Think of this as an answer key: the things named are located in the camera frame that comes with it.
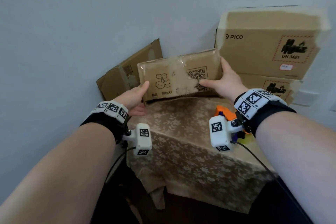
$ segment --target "person's right arm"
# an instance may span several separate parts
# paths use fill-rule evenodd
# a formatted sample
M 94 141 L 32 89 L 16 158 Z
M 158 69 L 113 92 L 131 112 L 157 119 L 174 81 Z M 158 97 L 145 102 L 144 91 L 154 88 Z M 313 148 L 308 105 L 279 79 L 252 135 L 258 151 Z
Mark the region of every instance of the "person's right arm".
M 232 102 L 248 88 L 222 58 L 223 77 L 201 80 Z M 336 221 L 336 133 L 293 112 L 267 117 L 256 141 L 314 223 Z

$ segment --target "cherry logo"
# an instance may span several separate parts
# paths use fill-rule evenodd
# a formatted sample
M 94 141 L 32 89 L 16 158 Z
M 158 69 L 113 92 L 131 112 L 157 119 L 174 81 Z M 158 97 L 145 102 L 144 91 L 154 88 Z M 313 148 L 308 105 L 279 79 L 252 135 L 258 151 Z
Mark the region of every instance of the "cherry logo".
M 167 74 L 157 74 L 156 78 L 161 79 L 159 82 L 156 82 L 155 86 L 158 89 L 163 89 L 164 87 L 170 87 L 170 80 L 165 80 L 167 78 Z

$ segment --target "person's left arm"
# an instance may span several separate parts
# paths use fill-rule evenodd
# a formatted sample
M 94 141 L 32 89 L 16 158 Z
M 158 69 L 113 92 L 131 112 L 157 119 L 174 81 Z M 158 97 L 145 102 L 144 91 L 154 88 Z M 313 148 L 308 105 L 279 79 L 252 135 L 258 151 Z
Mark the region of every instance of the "person's left arm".
M 145 114 L 146 82 L 115 99 Z M 112 165 L 115 139 L 97 123 L 79 127 L 26 175 L 0 207 L 0 223 L 89 223 Z

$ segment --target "white wall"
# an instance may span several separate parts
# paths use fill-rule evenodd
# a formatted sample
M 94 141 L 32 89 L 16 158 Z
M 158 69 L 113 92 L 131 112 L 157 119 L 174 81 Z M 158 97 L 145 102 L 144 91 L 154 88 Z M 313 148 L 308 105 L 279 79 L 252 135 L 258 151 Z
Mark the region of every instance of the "white wall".
M 0 0 L 0 203 L 100 101 L 112 66 L 157 37 L 164 56 L 212 48 L 225 9 L 265 5 L 327 7 L 336 26 L 335 0 Z M 295 106 L 334 130 L 335 36 L 305 77 L 320 101 Z

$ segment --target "cardboard box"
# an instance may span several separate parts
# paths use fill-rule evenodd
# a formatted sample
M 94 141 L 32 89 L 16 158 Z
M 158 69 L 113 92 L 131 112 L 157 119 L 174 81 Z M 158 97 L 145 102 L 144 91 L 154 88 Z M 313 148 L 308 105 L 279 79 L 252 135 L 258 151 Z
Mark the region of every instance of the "cardboard box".
M 186 94 L 216 95 L 198 82 L 222 77 L 221 58 L 217 49 L 186 54 L 138 64 L 140 82 L 149 81 L 144 101 Z
M 292 103 L 293 97 L 300 90 L 301 80 L 267 77 L 254 74 L 239 74 L 243 84 L 249 89 L 262 88 L 282 98 L 287 104 Z
M 302 79 L 330 29 L 324 10 L 237 9 L 221 16 L 215 47 L 237 73 Z
M 160 40 L 156 39 L 119 65 L 107 71 L 105 75 L 96 81 L 104 99 L 106 101 L 112 100 L 125 91 L 140 85 L 137 64 L 161 58 Z

